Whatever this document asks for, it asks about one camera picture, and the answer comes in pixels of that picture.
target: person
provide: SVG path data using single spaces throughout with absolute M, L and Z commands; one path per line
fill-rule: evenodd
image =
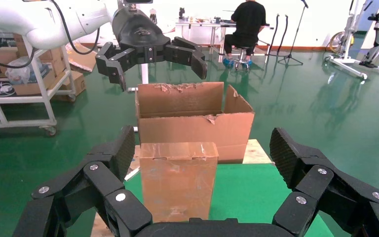
M 251 46 L 246 50 L 246 58 L 248 65 L 252 64 L 251 55 L 254 52 L 256 43 L 258 42 L 258 34 L 266 25 L 266 12 L 263 5 L 255 0 L 246 0 L 239 5 L 231 16 L 231 20 L 236 22 L 236 31 L 233 35 L 225 36 L 226 58 L 223 64 L 227 67 L 233 66 L 233 58 L 231 55 L 231 47 Z

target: tripod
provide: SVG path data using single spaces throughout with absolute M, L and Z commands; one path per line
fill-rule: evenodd
M 304 10 L 306 9 L 306 7 L 307 7 L 307 5 L 304 5 L 304 7 L 303 7 L 302 16 L 300 18 L 299 26 L 297 27 L 297 32 L 296 32 L 296 36 L 294 37 L 293 46 L 291 46 L 290 54 L 288 54 L 287 56 L 284 56 L 283 59 L 281 59 L 280 61 L 278 61 L 279 64 L 285 64 L 287 66 L 303 66 L 303 64 L 304 64 L 301 61 L 293 58 L 292 53 L 293 53 L 294 44 L 296 43 L 297 35 L 299 33 L 300 25 L 302 24 Z M 290 65 L 290 59 L 293 59 L 294 61 L 296 61 L 298 63 Z

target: black pants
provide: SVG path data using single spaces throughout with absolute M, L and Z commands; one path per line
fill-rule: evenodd
M 235 45 L 237 46 L 250 46 L 253 45 L 251 48 L 246 50 L 246 55 L 251 56 L 254 53 L 255 50 L 255 43 L 247 42 L 247 40 L 240 39 L 234 35 L 226 35 L 225 36 L 225 51 L 226 54 L 231 53 L 231 47 Z

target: metal screw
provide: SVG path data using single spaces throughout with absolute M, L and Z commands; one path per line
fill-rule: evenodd
M 325 169 L 318 169 L 319 173 L 321 174 L 327 174 L 328 172 Z
M 374 196 L 375 198 L 379 199 L 379 193 L 374 192 L 374 193 L 373 193 L 373 196 Z
M 97 164 L 93 164 L 89 167 L 90 170 L 96 170 L 98 169 L 98 165 Z
M 38 193 L 39 193 L 39 194 L 45 194 L 45 193 L 47 193 L 49 190 L 50 190 L 50 187 L 49 187 L 49 186 L 44 186 L 44 187 L 41 187 L 41 188 L 38 190 Z
M 119 195 L 115 196 L 115 200 L 124 201 L 125 200 L 125 194 L 119 194 Z
M 307 200 L 303 197 L 296 197 L 296 201 L 300 204 L 306 204 Z

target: chair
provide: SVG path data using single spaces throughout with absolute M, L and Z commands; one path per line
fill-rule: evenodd
M 244 54 L 246 55 L 246 50 L 251 48 L 251 46 L 249 47 L 245 47 L 245 46 L 235 46 L 237 49 L 240 49 L 240 54 L 239 54 L 239 58 L 238 59 L 235 59 L 235 65 L 234 65 L 234 69 L 235 70 L 239 70 L 239 63 L 241 64 L 245 64 L 246 65 L 246 68 L 249 69 L 249 65 L 248 65 L 248 62 L 243 60 L 243 57 L 244 57 Z

